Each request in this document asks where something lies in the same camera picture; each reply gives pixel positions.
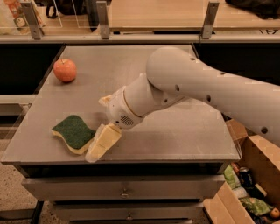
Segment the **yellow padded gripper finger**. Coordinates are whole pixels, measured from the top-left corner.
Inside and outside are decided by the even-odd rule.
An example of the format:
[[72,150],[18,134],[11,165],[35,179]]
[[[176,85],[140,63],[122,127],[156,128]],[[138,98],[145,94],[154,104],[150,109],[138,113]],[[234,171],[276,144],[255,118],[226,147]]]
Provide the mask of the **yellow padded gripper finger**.
[[103,106],[103,107],[107,107],[109,104],[109,101],[111,100],[112,95],[107,95],[107,96],[103,96],[102,98],[99,99],[99,103]]
[[101,124],[97,129],[93,142],[89,145],[85,159],[89,163],[98,161],[122,136],[122,130],[114,125]]

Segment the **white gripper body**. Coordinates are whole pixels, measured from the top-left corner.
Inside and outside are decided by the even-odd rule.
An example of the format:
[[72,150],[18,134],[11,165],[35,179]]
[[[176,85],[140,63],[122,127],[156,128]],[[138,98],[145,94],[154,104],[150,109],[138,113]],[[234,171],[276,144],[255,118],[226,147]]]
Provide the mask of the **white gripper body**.
[[108,99],[108,120],[121,129],[131,129],[143,121],[142,117],[135,115],[129,108],[124,97],[125,87],[121,87]]

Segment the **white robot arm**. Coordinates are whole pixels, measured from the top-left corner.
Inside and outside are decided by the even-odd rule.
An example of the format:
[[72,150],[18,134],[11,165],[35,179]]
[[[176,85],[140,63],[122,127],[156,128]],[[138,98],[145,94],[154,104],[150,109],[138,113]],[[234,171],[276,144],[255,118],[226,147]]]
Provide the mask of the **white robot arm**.
[[146,72],[99,103],[107,108],[108,124],[100,125],[86,160],[98,161],[122,136],[150,113],[193,98],[275,145],[280,144],[279,86],[216,70],[189,52],[162,47],[151,54]]

